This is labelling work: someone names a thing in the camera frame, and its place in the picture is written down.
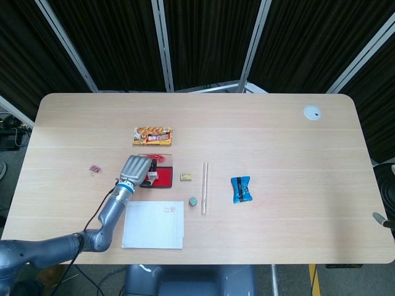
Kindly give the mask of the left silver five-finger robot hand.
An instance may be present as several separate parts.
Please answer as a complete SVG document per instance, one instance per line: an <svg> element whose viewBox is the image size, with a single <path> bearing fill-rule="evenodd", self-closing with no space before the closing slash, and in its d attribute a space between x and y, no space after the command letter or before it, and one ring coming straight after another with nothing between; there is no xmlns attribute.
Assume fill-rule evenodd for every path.
<svg viewBox="0 0 395 296"><path fill-rule="evenodd" d="M152 187L157 179L157 161L140 155L131 155L120 173L121 181L139 187Z"/></svg>

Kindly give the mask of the right five-finger robot hand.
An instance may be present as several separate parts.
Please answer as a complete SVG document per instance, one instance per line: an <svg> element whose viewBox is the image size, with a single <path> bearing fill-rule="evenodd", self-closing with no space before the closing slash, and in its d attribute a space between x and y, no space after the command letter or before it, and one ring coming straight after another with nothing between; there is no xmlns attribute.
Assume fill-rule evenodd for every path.
<svg viewBox="0 0 395 296"><path fill-rule="evenodd" d="M373 212L372 216L383 227L395 230L395 222L394 221L388 220L383 215L381 215L377 212Z"/></svg>

